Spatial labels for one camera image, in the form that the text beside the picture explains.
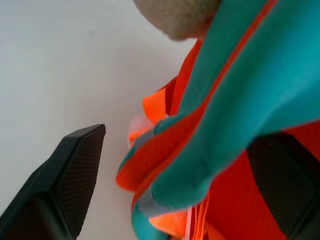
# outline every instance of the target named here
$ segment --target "white wall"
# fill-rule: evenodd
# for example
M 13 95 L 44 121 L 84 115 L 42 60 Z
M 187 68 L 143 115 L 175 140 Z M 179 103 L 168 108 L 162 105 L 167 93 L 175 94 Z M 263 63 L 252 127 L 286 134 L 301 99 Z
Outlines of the white wall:
M 131 0 L 0 1 L 0 214 L 76 129 L 106 124 L 80 240 L 134 239 L 115 183 L 141 97 L 167 83 L 192 42 L 173 43 Z

